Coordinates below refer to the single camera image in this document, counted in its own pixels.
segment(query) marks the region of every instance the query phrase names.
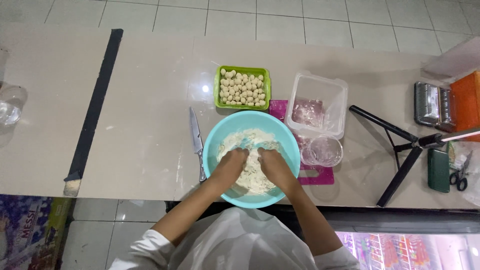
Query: green tray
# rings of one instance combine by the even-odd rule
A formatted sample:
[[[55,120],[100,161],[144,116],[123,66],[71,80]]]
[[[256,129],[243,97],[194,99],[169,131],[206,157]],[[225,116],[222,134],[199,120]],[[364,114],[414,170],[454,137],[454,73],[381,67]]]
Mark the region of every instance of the green tray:
[[[232,104],[226,104],[223,103],[220,100],[220,95],[219,89],[220,89],[220,79],[221,79],[221,74],[220,70],[224,68],[227,72],[230,72],[232,70],[235,70],[236,72],[240,72],[242,74],[247,74],[248,76],[254,75],[255,77],[258,77],[259,75],[264,76],[264,94],[265,94],[265,105],[264,106],[248,106],[248,105],[232,105]],[[268,109],[268,106],[270,105],[270,74],[268,73],[268,70],[264,68],[248,68],[248,67],[234,67],[234,66],[220,66],[216,69],[216,75],[215,75],[215,82],[214,82],[214,87],[213,87],[213,97],[215,99],[215,106],[219,108],[230,108],[230,109],[243,109],[243,110],[266,110]]]

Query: light blue bowl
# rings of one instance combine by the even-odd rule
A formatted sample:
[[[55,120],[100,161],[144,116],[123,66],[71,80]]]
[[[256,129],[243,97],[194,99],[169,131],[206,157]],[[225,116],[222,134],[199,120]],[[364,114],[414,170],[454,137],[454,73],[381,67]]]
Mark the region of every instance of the light blue bowl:
[[[277,118],[270,114],[245,110],[231,114],[222,119],[208,134],[204,146],[204,169],[210,177],[218,162],[218,146],[230,133],[250,128],[258,128],[266,133],[275,134],[275,140],[281,145],[280,153],[287,161],[293,175],[298,177],[300,172],[300,151],[292,132]],[[285,197],[285,194],[275,187],[270,192],[260,195],[240,195],[232,189],[222,194],[227,202],[243,208],[262,208],[272,205]]]

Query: knife handle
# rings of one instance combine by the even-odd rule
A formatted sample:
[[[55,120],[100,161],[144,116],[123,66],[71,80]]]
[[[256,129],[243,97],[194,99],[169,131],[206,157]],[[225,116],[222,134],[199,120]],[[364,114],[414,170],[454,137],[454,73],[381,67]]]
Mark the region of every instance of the knife handle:
[[[204,170],[204,159],[203,159],[203,156],[204,156],[204,150],[201,149],[200,151],[198,151],[198,158],[200,159],[200,178],[198,179],[198,181],[200,181],[200,183],[203,183],[205,180],[207,180],[207,177],[205,176],[205,170]]]

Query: knife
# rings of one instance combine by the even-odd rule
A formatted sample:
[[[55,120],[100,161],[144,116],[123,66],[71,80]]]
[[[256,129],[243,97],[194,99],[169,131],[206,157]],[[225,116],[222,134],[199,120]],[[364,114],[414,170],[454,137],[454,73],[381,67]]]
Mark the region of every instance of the knife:
[[[198,181],[203,183],[207,179],[205,176],[204,170],[204,145],[202,143],[202,137],[200,137],[200,129],[198,128],[197,117],[195,116],[195,112],[193,108],[190,106],[190,130],[192,131],[192,139],[193,139],[193,152],[198,155],[200,159],[200,178]]]

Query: white shirt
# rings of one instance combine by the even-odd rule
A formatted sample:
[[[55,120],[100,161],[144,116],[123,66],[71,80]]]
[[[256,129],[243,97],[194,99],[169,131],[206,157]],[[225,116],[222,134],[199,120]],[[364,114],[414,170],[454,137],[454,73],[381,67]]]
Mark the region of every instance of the white shirt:
[[[176,248],[159,232],[146,231],[110,269],[358,270],[360,266],[345,247],[313,257],[276,217],[233,207],[195,222]]]

